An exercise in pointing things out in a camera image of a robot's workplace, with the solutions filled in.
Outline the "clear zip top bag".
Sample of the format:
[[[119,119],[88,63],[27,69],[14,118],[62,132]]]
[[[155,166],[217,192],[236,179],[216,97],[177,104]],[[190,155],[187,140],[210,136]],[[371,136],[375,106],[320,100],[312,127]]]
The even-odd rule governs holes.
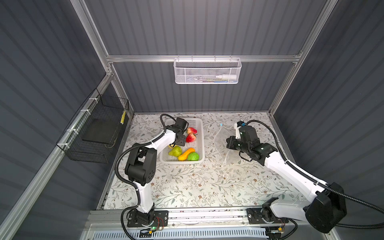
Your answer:
[[[222,124],[220,124],[219,131],[217,132],[214,138],[214,146],[219,153],[220,164],[234,164],[238,157],[238,152],[236,150],[230,150],[227,148],[227,139],[231,136],[235,135],[234,130],[230,130],[225,128]]]

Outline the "green pear toy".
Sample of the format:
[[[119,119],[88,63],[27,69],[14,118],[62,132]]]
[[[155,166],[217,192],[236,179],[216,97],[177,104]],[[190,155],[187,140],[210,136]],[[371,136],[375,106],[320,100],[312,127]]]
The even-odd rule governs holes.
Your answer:
[[[182,155],[183,150],[179,146],[175,146],[171,149],[171,151],[168,153],[169,156],[178,158],[180,155]]]

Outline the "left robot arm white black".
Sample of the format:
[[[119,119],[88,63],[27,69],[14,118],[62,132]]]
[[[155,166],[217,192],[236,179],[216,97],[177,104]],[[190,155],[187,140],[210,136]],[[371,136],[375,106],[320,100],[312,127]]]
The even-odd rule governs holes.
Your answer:
[[[154,208],[150,182],[156,173],[158,154],[169,145],[184,146],[186,143],[184,132],[189,124],[185,119],[162,114],[160,120],[162,132],[145,144],[134,144],[128,152],[125,167],[125,175],[138,193],[138,211],[143,214],[150,213]]]

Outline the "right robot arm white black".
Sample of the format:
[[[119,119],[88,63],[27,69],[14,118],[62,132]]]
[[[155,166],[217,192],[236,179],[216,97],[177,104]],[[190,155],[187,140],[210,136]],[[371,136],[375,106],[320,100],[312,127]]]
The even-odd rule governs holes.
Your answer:
[[[274,171],[294,186],[305,202],[284,201],[272,197],[263,203],[259,216],[271,224],[278,218],[305,221],[321,233],[328,233],[347,214],[345,198],[326,190],[328,184],[286,160],[279,146],[261,143],[256,130],[239,121],[236,134],[227,138],[227,149],[246,154],[246,161],[256,161]]]

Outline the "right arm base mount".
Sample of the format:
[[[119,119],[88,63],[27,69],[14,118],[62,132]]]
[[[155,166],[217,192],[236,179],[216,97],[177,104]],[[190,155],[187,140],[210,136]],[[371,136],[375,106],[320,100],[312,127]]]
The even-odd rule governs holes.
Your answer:
[[[278,218],[271,209],[272,203],[274,203],[278,198],[273,197],[267,200],[260,207],[247,208],[247,217],[250,224],[286,224],[289,222],[287,218]]]

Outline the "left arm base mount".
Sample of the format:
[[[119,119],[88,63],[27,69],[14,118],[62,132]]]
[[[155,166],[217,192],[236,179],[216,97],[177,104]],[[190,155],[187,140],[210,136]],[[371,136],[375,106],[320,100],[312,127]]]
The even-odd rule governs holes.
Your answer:
[[[166,227],[168,225],[169,211],[150,211],[141,213],[138,210],[132,210],[128,213],[126,224],[129,228],[139,227]]]

